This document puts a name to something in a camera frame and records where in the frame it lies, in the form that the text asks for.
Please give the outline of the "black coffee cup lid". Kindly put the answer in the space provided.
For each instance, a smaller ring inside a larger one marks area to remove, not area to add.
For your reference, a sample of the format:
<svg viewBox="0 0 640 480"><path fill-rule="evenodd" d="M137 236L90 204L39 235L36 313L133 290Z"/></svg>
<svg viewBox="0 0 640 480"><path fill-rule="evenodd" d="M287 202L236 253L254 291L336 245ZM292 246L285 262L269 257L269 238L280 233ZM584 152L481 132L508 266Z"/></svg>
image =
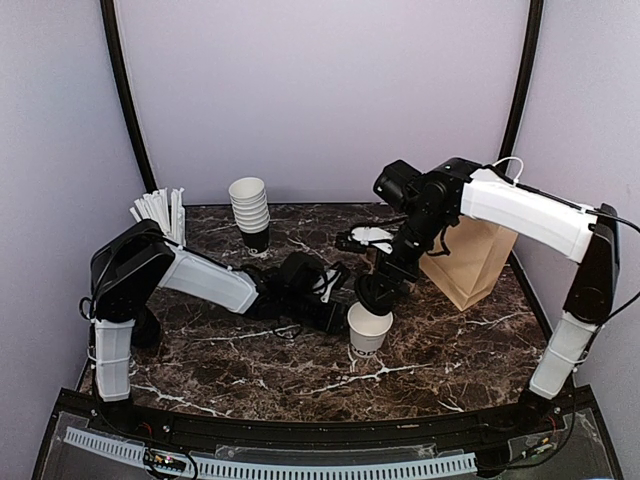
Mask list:
<svg viewBox="0 0 640 480"><path fill-rule="evenodd" d="M355 292L362 306L376 316L389 314L396 301L395 290L371 274L365 274L356 279Z"/></svg>

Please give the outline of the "white paper coffee cup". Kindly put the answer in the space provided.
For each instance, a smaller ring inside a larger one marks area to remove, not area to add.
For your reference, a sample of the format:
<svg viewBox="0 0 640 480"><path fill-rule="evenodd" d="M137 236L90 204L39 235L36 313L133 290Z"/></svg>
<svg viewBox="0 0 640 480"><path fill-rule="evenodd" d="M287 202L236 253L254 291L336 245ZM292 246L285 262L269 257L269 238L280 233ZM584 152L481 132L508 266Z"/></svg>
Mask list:
<svg viewBox="0 0 640 480"><path fill-rule="evenodd" d="M378 316L369 312L360 302L354 303L347 312L351 352L360 358L374 356L382 347L393 321L391 312Z"/></svg>

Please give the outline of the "stack of paper cups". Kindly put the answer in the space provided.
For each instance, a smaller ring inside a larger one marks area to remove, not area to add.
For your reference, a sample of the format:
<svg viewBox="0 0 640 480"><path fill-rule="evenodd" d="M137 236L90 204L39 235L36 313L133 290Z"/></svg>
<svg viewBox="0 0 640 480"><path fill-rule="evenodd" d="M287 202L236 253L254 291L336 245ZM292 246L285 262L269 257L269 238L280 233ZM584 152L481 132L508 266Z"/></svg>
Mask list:
<svg viewBox="0 0 640 480"><path fill-rule="evenodd" d="M270 243L270 213L264 182L244 177L228 188L236 225L252 256L264 255Z"/></svg>

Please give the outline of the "stack of black lids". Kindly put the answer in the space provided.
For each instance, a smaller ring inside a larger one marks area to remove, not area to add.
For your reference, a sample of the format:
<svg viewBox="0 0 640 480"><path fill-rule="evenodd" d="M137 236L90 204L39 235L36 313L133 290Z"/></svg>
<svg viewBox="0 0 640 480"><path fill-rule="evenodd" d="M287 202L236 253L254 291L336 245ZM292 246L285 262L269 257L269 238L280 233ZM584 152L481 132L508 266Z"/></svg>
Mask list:
<svg viewBox="0 0 640 480"><path fill-rule="evenodd" d="M137 316L131 334L131 345L138 349L154 348L161 338L161 325L154 313L144 307Z"/></svg>

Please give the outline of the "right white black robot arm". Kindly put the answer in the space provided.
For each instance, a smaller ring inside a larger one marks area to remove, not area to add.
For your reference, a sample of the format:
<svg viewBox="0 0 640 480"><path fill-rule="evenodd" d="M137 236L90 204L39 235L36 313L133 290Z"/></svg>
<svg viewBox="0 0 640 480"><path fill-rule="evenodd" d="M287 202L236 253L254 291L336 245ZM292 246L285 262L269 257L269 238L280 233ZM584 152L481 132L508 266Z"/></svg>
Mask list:
<svg viewBox="0 0 640 480"><path fill-rule="evenodd" d="M560 252L578 266L558 322L510 424L534 432L549 416L551 400L611 315L619 275L614 209L595 209L558 199L508 179L494 165L452 158L422 173L403 160L384 167L375 193L406 220L381 252L368 284L360 289L370 310L386 314L414 279L420 257L459 217L488 221Z"/></svg>

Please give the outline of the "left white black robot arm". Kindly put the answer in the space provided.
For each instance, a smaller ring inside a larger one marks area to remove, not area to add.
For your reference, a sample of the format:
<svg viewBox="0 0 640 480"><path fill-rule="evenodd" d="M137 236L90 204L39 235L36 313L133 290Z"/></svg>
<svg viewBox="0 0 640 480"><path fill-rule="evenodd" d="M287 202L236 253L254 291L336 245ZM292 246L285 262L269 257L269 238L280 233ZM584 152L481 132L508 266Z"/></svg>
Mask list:
<svg viewBox="0 0 640 480"><path fill-rule="evenodd" d="M92 325L92 363L103 421L120 436L141 427L130 397L133 348L149 348L161 327L147 302L158 288L182 292L255 320L290 319L327 334L346 326L347 305L332 299L349 277L336 262L326 267L295 251L277 267L225 266L163 235L143 220L99 249L90 260L90 294L80 308Z"/></svg>

